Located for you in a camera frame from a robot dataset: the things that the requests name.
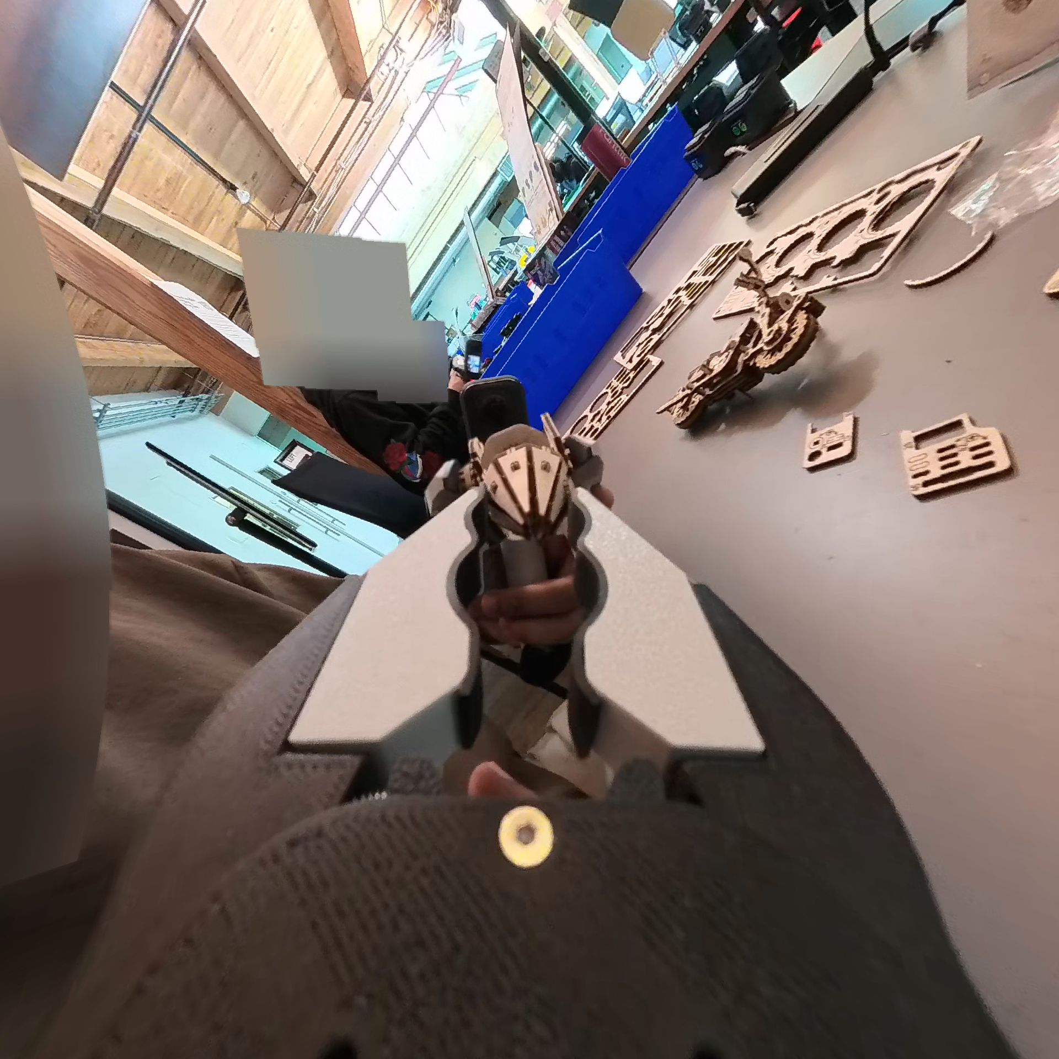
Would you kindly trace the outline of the wooden sheet with round cutouts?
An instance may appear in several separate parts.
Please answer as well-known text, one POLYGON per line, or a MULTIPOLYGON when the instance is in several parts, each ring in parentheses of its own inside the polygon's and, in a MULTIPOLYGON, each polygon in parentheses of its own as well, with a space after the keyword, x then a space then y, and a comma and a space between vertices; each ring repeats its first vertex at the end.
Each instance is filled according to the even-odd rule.
POLYGON ((982 141, 963 141, 771 235, 755 255, 768 290, 815 297, 882 272, 982 141))

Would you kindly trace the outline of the black device with green display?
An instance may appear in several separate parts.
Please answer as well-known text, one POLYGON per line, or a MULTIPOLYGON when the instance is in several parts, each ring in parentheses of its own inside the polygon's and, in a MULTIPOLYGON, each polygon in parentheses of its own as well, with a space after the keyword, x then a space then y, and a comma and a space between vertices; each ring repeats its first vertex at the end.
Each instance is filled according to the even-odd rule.
POLYGON ((687 143, 684 160, 696 177, 708 180, 739 152, 749 152, 798 113, 776 68, 743 84, 687 143))

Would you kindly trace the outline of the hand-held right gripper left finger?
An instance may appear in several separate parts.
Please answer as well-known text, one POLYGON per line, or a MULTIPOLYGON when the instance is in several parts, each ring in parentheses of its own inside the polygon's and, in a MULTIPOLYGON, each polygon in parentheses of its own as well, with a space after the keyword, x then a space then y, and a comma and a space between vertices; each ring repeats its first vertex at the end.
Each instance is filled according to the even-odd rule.
POLYGON ((457 597, 474 556, 480 488, 460 496, 372 566, 288 736, 292 748, 451 755, 483 705, 480 635, 457 597))

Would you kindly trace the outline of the curved wooden strip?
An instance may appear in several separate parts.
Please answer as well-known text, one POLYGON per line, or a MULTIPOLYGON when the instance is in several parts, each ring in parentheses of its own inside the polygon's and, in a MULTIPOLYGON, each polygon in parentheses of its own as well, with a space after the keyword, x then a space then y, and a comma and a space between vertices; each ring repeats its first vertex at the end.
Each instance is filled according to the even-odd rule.
POLYGON ((941 271, 937 271, 928 276, 916 280, 905 280, 903 281, 903 284, 907 286, 907 289, 922 290, 943 284, 947 280, 956 277, 957 275, 961 274, 961 272, 964 272, 973 263, 979 261, 981 256, 989 250, 989 248, 992 246, 995 239, 997 239, 997 232, 988 231, 984 235, 982 240, 976 245, 974 245, 974 248, 971 251, 969 251, 966 255, 964 255, 959 261, 956 261, 955 263, 946 267, 941 271))

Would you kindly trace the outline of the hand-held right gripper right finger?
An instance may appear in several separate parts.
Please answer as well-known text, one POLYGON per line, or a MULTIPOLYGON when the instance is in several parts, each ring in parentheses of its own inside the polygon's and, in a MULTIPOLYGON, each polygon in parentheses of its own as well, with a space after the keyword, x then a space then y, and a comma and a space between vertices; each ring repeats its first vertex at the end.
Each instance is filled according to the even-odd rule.
POLYGON ((585 610, 568 700, 578 756, 760 758, 761 733, 684 571, 585 488, 569 523, 585 610))

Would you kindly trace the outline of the small wooden cutout piece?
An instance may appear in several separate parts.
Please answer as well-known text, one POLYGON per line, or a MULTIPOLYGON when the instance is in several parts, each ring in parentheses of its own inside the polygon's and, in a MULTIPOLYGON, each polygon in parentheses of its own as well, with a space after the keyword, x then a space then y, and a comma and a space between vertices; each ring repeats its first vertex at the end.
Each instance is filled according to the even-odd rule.
POLYGON ((854 413, 843 414, 829 426, 816 427, 811 421, 805 435, 804 469, 814 472, 849 461, 855 454, 857 434, 858 417, 854 413))

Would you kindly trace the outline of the person's left hand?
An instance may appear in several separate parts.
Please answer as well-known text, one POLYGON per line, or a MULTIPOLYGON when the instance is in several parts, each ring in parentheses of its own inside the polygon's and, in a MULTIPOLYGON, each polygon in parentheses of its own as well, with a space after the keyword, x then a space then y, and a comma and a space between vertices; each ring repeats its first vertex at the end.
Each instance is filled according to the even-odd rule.
POLYGON ((586 618, 575 586, 575 558, 563 539, 548 550, 546 580, 488 591, 468 608, 483 638, 510 647, 555 647, 572 641, 586 618))

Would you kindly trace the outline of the upright wooden parts sheet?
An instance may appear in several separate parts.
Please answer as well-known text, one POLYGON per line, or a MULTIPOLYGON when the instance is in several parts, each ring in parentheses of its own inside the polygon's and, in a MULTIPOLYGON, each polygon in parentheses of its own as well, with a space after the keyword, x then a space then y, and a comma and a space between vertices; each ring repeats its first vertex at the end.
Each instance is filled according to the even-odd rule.
POLYGON ((1058 1, 967 1, 968 98, 1058 57, 1058 1))

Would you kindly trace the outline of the rectangular wooden cutout piece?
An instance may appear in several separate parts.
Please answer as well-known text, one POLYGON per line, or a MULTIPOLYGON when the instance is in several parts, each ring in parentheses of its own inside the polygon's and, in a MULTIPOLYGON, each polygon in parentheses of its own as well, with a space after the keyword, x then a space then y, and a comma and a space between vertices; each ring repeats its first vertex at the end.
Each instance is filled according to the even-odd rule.
POLYGON ((907 486, 925 500, 1013 472, 1003 434, 966 413, 899 434, 907 486))

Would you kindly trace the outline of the person's brown sweater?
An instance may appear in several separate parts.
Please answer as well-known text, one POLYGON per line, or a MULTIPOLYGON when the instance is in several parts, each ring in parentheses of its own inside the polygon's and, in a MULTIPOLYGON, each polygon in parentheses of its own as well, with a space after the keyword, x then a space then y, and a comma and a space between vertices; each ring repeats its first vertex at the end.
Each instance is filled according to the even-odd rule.
POLYGON ((287 566, 113 544, 110 656, 79 858, 2 889, 1 1056, 33 1049, 141 824, 197 730, 342 585, 287 566))

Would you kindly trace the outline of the black flat bar device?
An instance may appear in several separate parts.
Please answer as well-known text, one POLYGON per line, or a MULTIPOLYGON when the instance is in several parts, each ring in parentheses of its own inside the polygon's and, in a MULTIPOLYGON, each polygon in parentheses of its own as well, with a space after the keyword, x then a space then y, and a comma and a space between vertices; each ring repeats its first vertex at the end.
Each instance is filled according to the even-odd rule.
POLYGON ((867 62, 837 73, 793 122, 766 146, 761 157, 733 185, 736 213, 753 217, 762 202, 867 98, 875 80, 867 62))

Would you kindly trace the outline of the wooden cone-shaped model part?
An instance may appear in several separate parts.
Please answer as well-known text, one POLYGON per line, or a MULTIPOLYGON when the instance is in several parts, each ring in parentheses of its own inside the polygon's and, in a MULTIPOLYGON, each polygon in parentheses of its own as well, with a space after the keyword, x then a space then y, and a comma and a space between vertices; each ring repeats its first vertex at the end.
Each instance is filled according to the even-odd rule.
POLYGON ((554 427, 514 425, 469 445, 468 483, 485 490, 491 522, 510 539, 540 541, 566 518, 573 465, 554 427))

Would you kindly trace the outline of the wooden motorcycle model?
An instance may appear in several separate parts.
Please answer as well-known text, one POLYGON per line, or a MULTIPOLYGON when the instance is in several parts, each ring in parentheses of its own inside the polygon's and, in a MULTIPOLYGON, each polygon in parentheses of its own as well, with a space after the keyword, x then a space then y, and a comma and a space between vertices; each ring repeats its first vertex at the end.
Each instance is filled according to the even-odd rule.
POLYGON ((779 374, 796 364, 819 333, 824 305, 805 293, 771 293, 761 267, 748 245, 737 259, 746 270, 735 285, 750 292, 754 305, 750 320, 721 351, 715 351, 689 373, 684 384, 657 415, 668 415, 681 430, 692 430, 705 410, 725 403, 760 384, 767 375, 779 374))

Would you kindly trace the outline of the clear plastic bag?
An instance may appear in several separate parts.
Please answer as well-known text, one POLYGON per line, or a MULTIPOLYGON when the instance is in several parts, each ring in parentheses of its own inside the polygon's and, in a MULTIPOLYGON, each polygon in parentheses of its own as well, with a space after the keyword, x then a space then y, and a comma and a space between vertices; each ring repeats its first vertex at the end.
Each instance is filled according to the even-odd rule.
POLYGON ((985 235, 1052 205, 1058 198, 1058 138, 1052 129, 1005 152, 999 169, 949 213, 985 235))

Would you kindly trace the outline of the wooden sheet with slotted cutouts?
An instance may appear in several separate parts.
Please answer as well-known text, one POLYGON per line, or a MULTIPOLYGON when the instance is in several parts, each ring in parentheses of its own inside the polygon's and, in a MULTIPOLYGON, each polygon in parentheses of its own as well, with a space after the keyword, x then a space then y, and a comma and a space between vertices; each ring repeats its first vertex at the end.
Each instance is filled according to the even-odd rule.
POLYGON ((642 356, 636 363, 621 364, 616 374, 568 428, 564 437, 577 436, 590 443, 599 439, 662 364, 663 359, 653 354, 642 356))
POLYGON ((749 245, 751 241, 748 239, 712 245, 708 252, 695 264, 669 295, 656 306, 656 310, 613 357, 614 363, 620 367, 636 367, 652 356, 749 245))

